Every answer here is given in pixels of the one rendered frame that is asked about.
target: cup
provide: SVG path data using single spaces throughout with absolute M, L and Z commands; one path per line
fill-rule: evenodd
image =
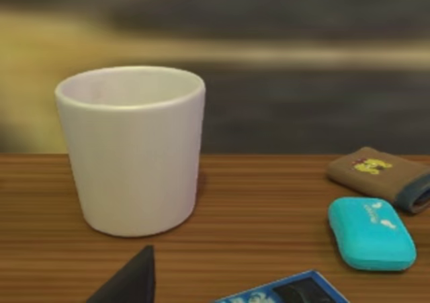
M 84 219 L 113 236 L 184 222 L 196 203 L 205 85 L 165 67 L 80 73 L 55 90 Z

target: turquoise case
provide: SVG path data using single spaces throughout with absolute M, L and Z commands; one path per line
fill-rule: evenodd
M 394 208 L 378 198 L 339 198 L 329 223 L 343 260 L 356 269 L 401 271 L 417 258 L 414 242 Z

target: wood grain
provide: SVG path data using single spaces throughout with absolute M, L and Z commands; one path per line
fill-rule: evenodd
M 117 239 L 83 221 L 64 155 L 0 156 L 0 302 L 84 302 L 147 244 L 158 303 L 200 303 L 307 269 L 354 303 L 428 302 L 430 211 L 402 214 L 418 249 L 405 273 L 364 273 L 339 257 L 327 207 L 336 156 L 203 156 L 198 206 L 182 226 Z M 430 157 L 409 157 L 430 163 Z

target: yellow cartoon character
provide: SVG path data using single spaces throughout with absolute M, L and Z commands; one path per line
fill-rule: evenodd
M 392 164 L 378 159 L 358 159 L 353 162 L 353 168 L 360 172 L 377 175 L 381 171 L 392 167 Z

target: blue booklet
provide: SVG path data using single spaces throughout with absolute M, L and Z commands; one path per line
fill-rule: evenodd
M 214 303 L 348 303 L 319 272 L 297 275 L 258 286 Z

